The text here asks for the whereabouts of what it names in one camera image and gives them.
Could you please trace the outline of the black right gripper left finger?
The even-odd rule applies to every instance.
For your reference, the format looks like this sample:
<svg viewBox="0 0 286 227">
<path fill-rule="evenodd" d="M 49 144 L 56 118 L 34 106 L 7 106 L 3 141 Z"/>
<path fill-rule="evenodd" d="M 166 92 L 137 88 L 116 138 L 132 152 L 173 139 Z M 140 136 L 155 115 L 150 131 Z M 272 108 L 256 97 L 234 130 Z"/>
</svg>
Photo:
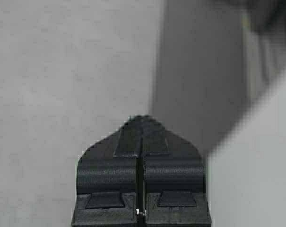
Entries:
<svg viewBox="0 0 286 227">
<path fill-rule="evenodd" d="M 71 226 L 137 226 L 141 120 L 141 116 L 130 118 L 79 159 Z"/>
</svg>

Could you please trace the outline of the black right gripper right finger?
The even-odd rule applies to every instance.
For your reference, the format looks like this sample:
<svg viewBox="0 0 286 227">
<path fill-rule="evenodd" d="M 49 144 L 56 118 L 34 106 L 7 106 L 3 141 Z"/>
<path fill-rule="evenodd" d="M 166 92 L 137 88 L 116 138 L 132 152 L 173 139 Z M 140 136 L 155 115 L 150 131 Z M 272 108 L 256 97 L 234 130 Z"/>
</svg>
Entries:
<svg viewBox="0 0 286 227">
<path fill-rule="evenodd" d="M 145 226 L 209 227 L 203 159 L 160 122 L 141 118 Z"/>
</svg>

